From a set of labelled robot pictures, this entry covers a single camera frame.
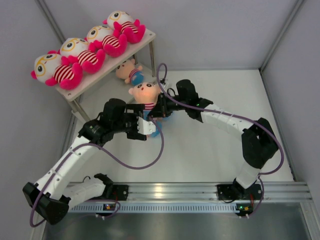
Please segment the panda plush with glasses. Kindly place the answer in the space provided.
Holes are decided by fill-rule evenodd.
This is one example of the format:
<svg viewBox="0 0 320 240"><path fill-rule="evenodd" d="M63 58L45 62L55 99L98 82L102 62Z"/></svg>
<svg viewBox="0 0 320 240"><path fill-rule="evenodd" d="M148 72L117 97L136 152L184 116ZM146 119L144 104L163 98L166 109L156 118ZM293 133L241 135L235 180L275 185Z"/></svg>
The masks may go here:
<svg viewBox="0 0 320 240"><path fill-rule="evenodd" d="M141 24L139 19L134 20L125 11L112 12L102 23L120 34L124 34L130 44L139 43L146 31L146 26Z"/></svg>
<svg viewBox="0 0 320 240"><path fill-rule="evenodd" d="M84 39L96 49L104 50L112 58L121 56L128 46L126 35L105 25L92 27Z"/></svg>
<svg viewBox="0 0 320 240"><path fill-rule="evenodd" d="M63 90L73 90L82 81L83 70L79 63L70 63L56 51L39 56L34 62L31 77L49 87L59 85Z"/></svg>
<svg viewBox="0 0 320 240"><path fill-rule="evenodd" d="M68 38L60 47L59 53L70 63L78 63L83 71L94 74L103 66L106 53L82 38Z"/></svg>

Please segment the boy plush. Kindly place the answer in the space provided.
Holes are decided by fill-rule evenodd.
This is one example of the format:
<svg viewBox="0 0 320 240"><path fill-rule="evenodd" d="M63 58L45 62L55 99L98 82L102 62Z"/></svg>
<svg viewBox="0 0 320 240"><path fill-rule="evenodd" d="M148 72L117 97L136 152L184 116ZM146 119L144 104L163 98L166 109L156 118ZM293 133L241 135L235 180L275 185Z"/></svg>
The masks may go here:
<svg viewBox="0 0 320 240"><path fill-rule="evenodd" d="M155 117L154 120L156 121L157 124L162 125L163 123L170 121L172 117L173 117L172 115L167 117Z"/></svg>

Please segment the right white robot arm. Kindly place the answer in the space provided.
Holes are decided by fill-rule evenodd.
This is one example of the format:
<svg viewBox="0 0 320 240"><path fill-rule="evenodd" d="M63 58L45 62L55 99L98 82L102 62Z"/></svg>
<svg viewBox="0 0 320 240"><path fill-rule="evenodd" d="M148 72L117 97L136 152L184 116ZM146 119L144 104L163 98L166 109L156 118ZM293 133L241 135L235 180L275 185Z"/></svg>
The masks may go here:
<svg viewBox="0 0 320 240"><path fill-rule="evenodd" d="M174 111L184 110L187 115L201 123L211 124L240 140L244 163L239 175L230 187L219 194L220 199L244 199L252 192L252 185L260 175L261 169L279 150L270 123L265 118L251 120L231 114L218 108L212 101L199 97L194 84L183 79L176 83L178 94L169 96L161 93L150 118L165 118Z"/></svg>

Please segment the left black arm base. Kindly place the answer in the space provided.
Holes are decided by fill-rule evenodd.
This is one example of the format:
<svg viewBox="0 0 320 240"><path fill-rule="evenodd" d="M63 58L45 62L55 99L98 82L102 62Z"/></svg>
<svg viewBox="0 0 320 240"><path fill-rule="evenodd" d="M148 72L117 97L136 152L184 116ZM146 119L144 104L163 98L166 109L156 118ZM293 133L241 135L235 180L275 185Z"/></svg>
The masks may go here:
<svg viewBox="0 0 320 240"><path fill-rule="evenodd" d="M115 200L115 201L126 201L129 195L129 186L126 184L113 184L108 185L102 194L97 197L92 197L90 201L97 200Z"/></svg>

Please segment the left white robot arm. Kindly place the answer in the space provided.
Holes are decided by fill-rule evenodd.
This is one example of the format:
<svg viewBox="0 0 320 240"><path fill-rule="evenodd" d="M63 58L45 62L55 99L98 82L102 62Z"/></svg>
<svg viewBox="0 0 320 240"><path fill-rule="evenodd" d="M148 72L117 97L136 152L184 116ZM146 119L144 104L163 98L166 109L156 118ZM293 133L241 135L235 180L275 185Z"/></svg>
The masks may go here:
<svg viewBox="0 0 320 240"><path fill-rule="evenodd" d="M38 213L51 225L59 223L68 210L92 198L109 199L113 181L102 173L78 186L69 187L73 176L115 134L126 133L128 139L145 141L156 130L143 118L143 104L126 104L111 98L97 118L86 122L60 160L37 182L22 189L32 213Z"/></svg>

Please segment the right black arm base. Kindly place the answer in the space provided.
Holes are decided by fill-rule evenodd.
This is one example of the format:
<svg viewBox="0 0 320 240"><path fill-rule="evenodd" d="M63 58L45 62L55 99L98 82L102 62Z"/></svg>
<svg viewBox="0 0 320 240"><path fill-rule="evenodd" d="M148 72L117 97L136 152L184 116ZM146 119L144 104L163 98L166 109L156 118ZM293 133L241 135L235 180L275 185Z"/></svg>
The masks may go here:
<svg viewBox="0 0 320 240"><path fill-rule="evenodd" d="M260 184L253 184L249 188L243 188L237 182L231 184L218 184L217 194L220 201L260 200L262 197Z"/></svg>

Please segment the white two-tier shelf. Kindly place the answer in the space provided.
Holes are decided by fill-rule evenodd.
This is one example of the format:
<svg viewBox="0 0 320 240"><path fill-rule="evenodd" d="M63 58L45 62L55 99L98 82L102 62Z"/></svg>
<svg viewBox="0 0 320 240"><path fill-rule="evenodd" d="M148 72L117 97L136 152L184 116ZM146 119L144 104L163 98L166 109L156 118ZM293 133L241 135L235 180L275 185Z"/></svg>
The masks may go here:
<svg viewBox="0 0 320 240"><path fill-rule="evenodd" d="M87 122L98 112L95 101L107 101L110 98L120 98L127 103L133 101L128 93L130 84L116 77L115 69L125 60L136 57L137 53L149 47L151 68L142 66L144 79L148 82L156 78L155 69L155 38L156 34L149 29L139 43L130 44L126 52L117 58L110 58L95 74L85 75L80 85L70 91L56 86L55 89L64 97L71 106L72 113L82 122Z"/></svg>

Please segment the boy plush showing black hair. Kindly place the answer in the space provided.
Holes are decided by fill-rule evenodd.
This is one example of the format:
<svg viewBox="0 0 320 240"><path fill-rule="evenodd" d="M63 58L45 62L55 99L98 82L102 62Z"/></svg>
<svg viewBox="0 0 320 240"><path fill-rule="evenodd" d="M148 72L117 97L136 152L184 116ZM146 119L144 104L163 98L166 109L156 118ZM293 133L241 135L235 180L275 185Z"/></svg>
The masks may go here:
<svg viewBox="0 0 320 240"><path fill-rule="evenodd" d="M158 127L155 127L155 132L153 132L152 134L148 134L147 138L155 138L160 134L160 130L162 129L162 125L159 124Z"/></svg>

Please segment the aluminium mounting rail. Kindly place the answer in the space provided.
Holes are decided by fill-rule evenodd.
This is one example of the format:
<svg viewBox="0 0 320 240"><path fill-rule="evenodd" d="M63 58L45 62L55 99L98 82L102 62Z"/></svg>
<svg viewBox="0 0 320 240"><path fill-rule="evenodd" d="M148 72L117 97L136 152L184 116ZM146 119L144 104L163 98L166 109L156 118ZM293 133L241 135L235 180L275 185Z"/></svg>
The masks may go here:
<svg viewBox="0 0 320 240"><path fill-rule="evenodd" d="M70 205L78 205L97 197L109 185L128 185L127 201L222 201L218 199L217 185L222 183L103 183L89 180L67 186L50 183L43 194L53 200L66 199ZM307 202L312 200L304 182L256 182L262 188L261 199L269 202Z"/></svg>

